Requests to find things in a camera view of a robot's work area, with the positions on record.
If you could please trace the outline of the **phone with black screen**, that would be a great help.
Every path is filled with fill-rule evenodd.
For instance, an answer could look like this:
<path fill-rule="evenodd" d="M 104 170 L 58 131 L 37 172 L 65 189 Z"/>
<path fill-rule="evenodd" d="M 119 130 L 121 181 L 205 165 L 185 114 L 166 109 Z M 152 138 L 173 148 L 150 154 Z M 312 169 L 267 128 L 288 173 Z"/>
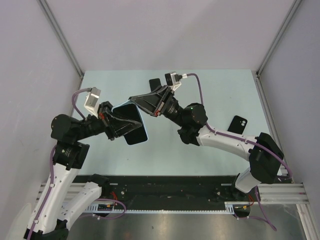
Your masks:
<path fill-rule="evenodd" d="M 148 140 L 144 121 L 136 104 L 127 101 L 124 104 L 113 107 L 112 112 L 124 120 L 125 125 L 120 134 L 124 136 L 129 146 L 144 143 Z"/>

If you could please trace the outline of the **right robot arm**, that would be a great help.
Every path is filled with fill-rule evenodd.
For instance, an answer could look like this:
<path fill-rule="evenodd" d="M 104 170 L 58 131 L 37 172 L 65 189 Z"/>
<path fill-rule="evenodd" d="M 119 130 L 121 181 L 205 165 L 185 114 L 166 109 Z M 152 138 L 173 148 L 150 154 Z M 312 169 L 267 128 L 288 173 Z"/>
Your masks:
<path fill-rule="evenodd" d="M 237 176 L 230 188 L 235 200 L 242 201 L 259 184 L 273 184 L 277 179 L 284 155 L 269 134 L 245 136 L 212 128 L 203 104 L 181 107 L 174 91 L 166 85 L 147 94 L 131 96 L 129 100 L 146 114 L 163 115 L 180 126 L 178 134 L 183 143 L 213 147 L 248 161 L 249 167 Z"/>

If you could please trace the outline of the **black phone case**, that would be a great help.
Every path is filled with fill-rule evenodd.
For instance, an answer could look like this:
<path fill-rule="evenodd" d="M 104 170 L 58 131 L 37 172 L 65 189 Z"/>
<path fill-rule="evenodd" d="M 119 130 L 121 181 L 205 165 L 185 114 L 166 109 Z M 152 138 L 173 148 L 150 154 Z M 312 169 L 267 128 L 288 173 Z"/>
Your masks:
<path fill-rule="evenodd" d="M 242 135 L 245 131 L 246 125 L 248 123 L 248 120 L 239 116 L 235 115 L 227 129 L 228 132 L 240 134 Z"/>

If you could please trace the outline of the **light blue phone case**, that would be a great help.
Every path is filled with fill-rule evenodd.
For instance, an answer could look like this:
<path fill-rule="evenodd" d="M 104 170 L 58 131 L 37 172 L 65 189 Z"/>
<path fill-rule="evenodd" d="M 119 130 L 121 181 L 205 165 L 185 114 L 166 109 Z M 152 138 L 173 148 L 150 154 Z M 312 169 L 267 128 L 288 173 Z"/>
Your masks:
<path fill-rule="evenodd" d="M 114 106 L 111 110 L 113 113 L 130 120 L 141 123 L 141 126 L 124 135 L 124 139 L 129 146 L 144 143 L 148 140 L 148 134 L 144 120 L 137 105 L 128 100 L 120 105 Z"/>

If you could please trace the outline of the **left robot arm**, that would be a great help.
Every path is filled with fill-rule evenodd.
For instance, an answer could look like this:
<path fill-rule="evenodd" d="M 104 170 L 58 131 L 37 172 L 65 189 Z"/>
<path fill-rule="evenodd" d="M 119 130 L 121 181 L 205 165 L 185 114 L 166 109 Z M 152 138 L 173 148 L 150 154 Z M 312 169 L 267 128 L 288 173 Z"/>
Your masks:
<path fill-rule="evenodd" d="M 107 177 L 94 174 L 84 188 L 66 205 L 63 202 L 87 157 L 90 146 L 81 140 L 106 134 L 109 140 L 125 136 L 143 127 L 138 107 L 127 101 L 113 107 L 106 101 L 99 105 L 97 115 L 84 119 L 60 114 L 51 122 L 51 138 L 57 143 L 50 153 L 50 174 L 44 191 L 30 217 L 25 240 L 65 240 L 69 230 L 94 201 L 110 196 Z"/>

